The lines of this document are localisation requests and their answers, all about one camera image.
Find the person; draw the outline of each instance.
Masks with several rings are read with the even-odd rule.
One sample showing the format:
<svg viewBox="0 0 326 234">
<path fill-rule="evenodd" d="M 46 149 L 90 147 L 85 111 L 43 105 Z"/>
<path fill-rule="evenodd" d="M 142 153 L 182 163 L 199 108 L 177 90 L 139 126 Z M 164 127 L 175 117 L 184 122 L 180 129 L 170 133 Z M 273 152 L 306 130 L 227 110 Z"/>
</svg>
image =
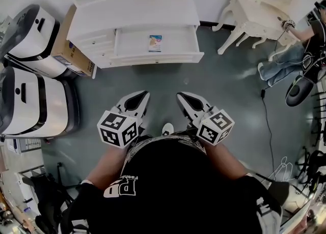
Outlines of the person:
<svg viewBox="0 0 326 234">
<path fill-rule="evenodd" d="M 59 229 L 278 233 L 281 215 L 277 201 L 223 144 L 194 142 L 166 124 L 162 136 L 145 136 L 128 151 L 108 147 Z"/>
<path fill-rule="evenodd" d="M 292 72 L 302 71 L 302 62 L 306 50 L 317 51 L 324 46 L 326 30 L 326 2 L 321 3 L 321 21 L 315 20 L 305 31 L 297 31 L 293 27 L 288 30 L 292 32 L 301 42 L 291 47 L 283 54 L 274 56 L 274 60 L 267 65 L 262 62 L 258 64 L 258 72 L 261 80 L 267 81 L 268 86 L 273 86 Z"/>
</svg>

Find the table leg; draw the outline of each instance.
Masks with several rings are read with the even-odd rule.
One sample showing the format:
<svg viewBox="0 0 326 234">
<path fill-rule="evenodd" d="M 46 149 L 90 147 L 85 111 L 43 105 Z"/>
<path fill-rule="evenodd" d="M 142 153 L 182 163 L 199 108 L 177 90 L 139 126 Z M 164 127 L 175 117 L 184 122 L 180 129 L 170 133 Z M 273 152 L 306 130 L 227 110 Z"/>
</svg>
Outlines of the table leg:
<svg viewBox="0 0 326 234">
<path fill-rule="evenodd" d="M 232 11 L 233 4 L 234 4 L 234 0 L 230 0 L 230 4 L 227 7 L 225 7 L 223 12 L 221 13 L 221 16 L 219 19 L 219 24 L 217 26 L 212 27 L 213 32 L 217 32 L 222 28 L 224 21 L 226 19 L 227 13 Z"/>
<path fill-rule="evenodd" d="M 231 35 L 228 37 L 226 42 L 223 44 L 221 48 L 218 49 L 218 54 L 222 55 L 224 51 L 238 39 L 245 32 L 245 24 L 240 24 L 235 27 L 235 29 L 231 32 Z"/>
<path fill-rule="evenodd" d="M 241 40 L 239 40 L 239 42 L 235 46 L 239 47 L 239 45 L 249 37 L 250 36 L 247 33 L 245 33 L 244 36 L 241 38 Z"/>
<path fill-rule="evenodd" d="M 285 47 L 280 48 L 280 49 L 276 50 L 275 52 L 272 52 L 272 53 L 268 56 L 268 61 L 273 61 L 273 57 L 274 57 L 275 55 L 278 55 L 278 54 L 281 54 L 281 53 L 286 52 L 286 51 L 287 51 L 291 46 L 292 46 L 292 44 L 290 43 L 290 44 L 286 45 Z"/>
<path fill-rule="evenodd" d="M 262 37 L 260 41 L 257 41 L 256 43 L 254 43 L 253 49 L 255 49 L 257 45 L 264 43 L 266 41 L 266 39 L 267 39 L 266 37 Z"/>
</svg>

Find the white shoe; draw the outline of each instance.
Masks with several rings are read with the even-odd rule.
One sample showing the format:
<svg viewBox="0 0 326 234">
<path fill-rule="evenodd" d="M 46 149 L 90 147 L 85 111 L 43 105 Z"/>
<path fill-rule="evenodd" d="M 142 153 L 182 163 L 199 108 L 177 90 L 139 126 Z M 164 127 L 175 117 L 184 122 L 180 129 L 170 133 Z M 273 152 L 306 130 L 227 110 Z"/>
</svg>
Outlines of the white shoe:
<svg viewBox="0 0 326 234">
<path fill-rule="evenodd" d="M 263 80 L 263 81 L 265 81 L 265 79 L 263 79 L 263 77 L 261 76 L 261 73 L 260 73 L 260 69 L 262 68 L 262 66 L 263 66 L 263 62 L 260 62 L 258 64 L 257 69 L 258 69 L 258 73 L 259 73 L 260 79 Z"/>
<path fill-rule="evenodd" d="M 173 133 L 174 133 L 173 125 L 170 123 L 166 123 L 162 129 L 162 136 L 167 136 Z"/>
</svg>

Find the green floor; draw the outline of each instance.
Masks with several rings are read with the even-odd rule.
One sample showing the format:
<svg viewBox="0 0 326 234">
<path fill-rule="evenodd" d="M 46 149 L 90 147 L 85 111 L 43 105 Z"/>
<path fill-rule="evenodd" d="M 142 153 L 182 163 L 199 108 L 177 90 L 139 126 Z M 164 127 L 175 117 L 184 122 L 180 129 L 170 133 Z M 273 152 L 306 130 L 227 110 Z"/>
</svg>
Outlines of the green floor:
<svg viewBox="0 0 326 234">
<path fill-rule="evenodd" d="M 275 42 L 267 41 L 252 49 L 252 44 L 259 39 L 250 38 L 239 47 L 232 45 L 223 55 L 218 55 L 216 50 L 229 34 L 228 30 L 213 33 L 207 27 L 199 27 L 199 47 L 205 55 L 198 64 L 120 67 L 98 70 L 94 80 L 76 79 L 80 129 L 42 148 L 48 172 L 56 175 L 56 163 L 63 162 L 66 168 L 64 184 L 83 180 L 107 148 L 96 128 L 103 112 L 110 110 L 121 97 L 147 90 L 151 100 L 144 118 L 145 133 L 159 135 L 165 122 L 172 123 L 175 130 L 185 129 L 187 120 L 175 95 L 179 91 L 199 94 L 234 119 L 232 133 L 224 141 L 229 150 L 251 169 L 268 176 L 272 171 L 269 131 L 260 98 L 266 83 L 257 74 L 257 64 L 267 59 Z M 293 108 L 285 104 L 286 91 L 294 78 L 295 74 L 291 74 L 266 91 L 275 167 L 284 156 L 294 163 L 310 134 L 311 120 L 307 117 L 312 116 L 312 99 Z"/>
</svg>

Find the cardboard box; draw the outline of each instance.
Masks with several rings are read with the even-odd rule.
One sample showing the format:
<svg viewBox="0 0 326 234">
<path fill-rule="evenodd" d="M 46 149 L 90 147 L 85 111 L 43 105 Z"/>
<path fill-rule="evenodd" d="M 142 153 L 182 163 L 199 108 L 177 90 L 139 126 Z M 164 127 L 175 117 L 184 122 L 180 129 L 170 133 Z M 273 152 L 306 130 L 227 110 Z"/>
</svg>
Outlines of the cardboard box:
<svg viewBox="0 0 326 234">
<path fill-rule="evenodd" d="M 92 76 L 95 64 L 89 60 L 75 45 L 67 41 L 69 28 L 76 11 L 76 6 L 70 7 L 53 45 L 51 56 L 79 76 Z"/>
</svg>

